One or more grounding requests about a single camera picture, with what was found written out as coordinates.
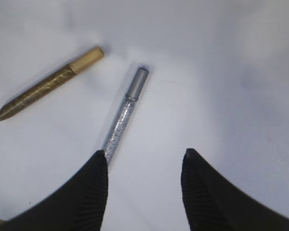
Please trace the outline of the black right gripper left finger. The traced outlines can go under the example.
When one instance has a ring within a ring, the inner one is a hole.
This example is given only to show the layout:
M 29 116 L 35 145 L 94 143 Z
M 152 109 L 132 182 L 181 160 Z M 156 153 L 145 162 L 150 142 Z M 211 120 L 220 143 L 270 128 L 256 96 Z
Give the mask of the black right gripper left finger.
M 96 151 L 62 187 L 0 231 L 99 231 L 108 197 L 108 165 Z

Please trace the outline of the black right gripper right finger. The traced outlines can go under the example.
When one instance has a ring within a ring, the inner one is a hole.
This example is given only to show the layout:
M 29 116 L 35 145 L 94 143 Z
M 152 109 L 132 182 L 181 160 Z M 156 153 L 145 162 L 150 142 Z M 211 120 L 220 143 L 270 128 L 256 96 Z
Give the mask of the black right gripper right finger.
M 182 163 L 182 200 L 192 231 L 289 231 L 289 218 L 245 194 L 192 148 Z

